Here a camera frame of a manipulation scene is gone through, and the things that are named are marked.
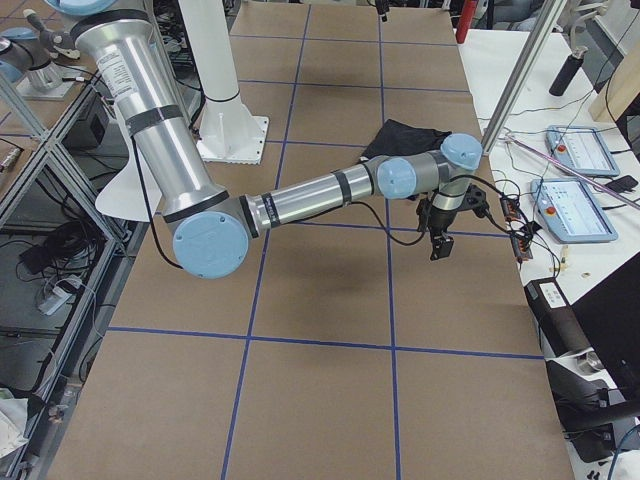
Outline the black graphic t-shirt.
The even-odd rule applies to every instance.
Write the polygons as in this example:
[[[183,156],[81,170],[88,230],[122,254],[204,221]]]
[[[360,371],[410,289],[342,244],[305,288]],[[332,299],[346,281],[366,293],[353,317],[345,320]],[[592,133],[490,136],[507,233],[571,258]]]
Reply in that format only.
[[[411,156],[437,150],[451,131],[413,127],[388,119],[360,155],[359,163],[377,156]]]

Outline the orange electronics board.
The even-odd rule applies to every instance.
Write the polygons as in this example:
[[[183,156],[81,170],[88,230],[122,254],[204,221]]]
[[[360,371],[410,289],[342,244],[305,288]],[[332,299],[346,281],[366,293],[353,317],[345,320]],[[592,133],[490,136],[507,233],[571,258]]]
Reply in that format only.
[[[523,219],[517,199],[503,196],[500,198],[500,205],[506,221],[512,222]]]

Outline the lower teach pendant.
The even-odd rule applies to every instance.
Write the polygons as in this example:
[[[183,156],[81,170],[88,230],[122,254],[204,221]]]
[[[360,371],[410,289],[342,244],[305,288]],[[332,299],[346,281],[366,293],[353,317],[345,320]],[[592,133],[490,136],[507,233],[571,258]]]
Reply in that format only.
[[[608,243],[618,233],[589,188],[568,178],[530,182],[534,204],[547,232],[559,243]]]

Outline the teach pendant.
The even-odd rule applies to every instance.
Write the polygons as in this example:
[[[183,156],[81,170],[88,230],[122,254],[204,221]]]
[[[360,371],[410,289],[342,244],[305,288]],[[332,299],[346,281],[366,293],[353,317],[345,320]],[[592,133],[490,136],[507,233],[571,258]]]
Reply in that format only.
[[[604,139],[593,127],[550,125],[546,143],[551,156],[585,176],[613,178],[620,174]]]
[[[530,182],[534,204],[547,232],[559,243],[608,243],[618,233],[589,188],[568,178]]]

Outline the black box with label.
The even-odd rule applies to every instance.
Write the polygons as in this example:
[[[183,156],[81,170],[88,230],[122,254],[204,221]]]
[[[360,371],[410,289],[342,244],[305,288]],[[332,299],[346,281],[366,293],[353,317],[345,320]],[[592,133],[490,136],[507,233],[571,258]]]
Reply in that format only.
[[[524,293],[551,351],[556,356],[583,351],[591,346],[554,278],[531,280],[524,286]]]

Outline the upper teach pendant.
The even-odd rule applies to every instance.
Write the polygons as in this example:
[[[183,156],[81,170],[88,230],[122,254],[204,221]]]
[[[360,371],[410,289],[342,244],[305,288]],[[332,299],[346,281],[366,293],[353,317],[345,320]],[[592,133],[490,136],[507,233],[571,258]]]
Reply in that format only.
[[[585,176],[613,178],[620,174],[604,139],[593,127],[550,125],[546,143],[551,156]]]

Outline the black water bottle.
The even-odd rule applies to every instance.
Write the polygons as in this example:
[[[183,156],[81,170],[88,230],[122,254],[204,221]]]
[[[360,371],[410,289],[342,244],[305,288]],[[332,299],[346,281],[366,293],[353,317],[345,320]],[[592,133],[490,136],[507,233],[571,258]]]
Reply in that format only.
[[[572,50],[549,87],[548,92],[550,95],[559,97],[566,92],[582,67],[587,52],[588,48],[586,46],[577,46]]]

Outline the black computer monitor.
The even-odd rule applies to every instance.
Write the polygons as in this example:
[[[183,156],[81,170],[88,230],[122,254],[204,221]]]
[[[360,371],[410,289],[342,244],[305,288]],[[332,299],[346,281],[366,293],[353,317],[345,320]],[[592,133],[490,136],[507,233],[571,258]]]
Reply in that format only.
[[[582,332],[623,401],[597,407],[583,396],[560,408],[568,431],[589,431],[639,416],[639,258],[628,260],[572,306]]]

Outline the red fire extinguisher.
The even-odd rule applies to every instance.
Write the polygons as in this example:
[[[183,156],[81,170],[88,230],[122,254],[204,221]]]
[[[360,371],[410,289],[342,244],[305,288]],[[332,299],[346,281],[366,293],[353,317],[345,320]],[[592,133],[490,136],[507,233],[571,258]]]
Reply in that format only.
[[[477,0],[464,1],[455,32],[456,42],[459,45],[463,44],[466,40],[468,30],[471,27],[471,23],[477,8],[477,3]]]

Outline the aluminium frame post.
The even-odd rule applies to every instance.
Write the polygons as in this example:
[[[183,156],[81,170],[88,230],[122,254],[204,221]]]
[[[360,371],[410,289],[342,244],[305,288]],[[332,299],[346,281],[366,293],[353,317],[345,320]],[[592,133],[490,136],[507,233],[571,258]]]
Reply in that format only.
[[[486,155],[489,155],[495,146],[498,136],[506,125],[525,82],[566,4],[566,1],[561,0],[548,0],[543,3],[533,30],[526,39],[489,124],[485,129],[481,145]]]

